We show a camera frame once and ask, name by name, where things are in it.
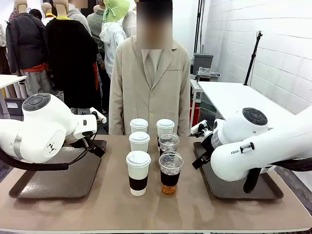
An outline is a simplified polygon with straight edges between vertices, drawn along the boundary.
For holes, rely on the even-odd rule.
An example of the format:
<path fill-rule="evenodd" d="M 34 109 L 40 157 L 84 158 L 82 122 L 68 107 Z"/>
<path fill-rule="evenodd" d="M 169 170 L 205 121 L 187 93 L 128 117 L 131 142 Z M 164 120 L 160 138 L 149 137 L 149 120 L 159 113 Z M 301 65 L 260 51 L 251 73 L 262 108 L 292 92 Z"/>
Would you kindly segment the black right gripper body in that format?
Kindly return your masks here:
<path fill-rule="evenodd" d="M 212 142 L 211 142 L 212 136 L 213 136 L 213 133 L 210 133 L 201 142 L 201 146 L 205 150 L 204 153 L 202 154 L 202 156 L 204 158 L 211 158 L 211 155 L 212 155 L 213 151 L 215 150 L 214 147 L 212 146 Z"/>

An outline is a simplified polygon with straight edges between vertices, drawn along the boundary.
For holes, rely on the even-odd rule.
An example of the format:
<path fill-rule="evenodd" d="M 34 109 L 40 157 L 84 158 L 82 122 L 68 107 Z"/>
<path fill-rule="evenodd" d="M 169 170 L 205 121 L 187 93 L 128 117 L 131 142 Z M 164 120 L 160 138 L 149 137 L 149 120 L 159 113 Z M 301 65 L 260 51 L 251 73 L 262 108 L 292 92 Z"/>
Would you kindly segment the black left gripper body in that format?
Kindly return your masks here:
<path fill-rule="evenodd" d="M 91 140 L 84 139 L 85 153 L 84 156 L 88 153 L 92 153 L 97 157 L 103 157 L 105 154 L 105 140 Z"/>

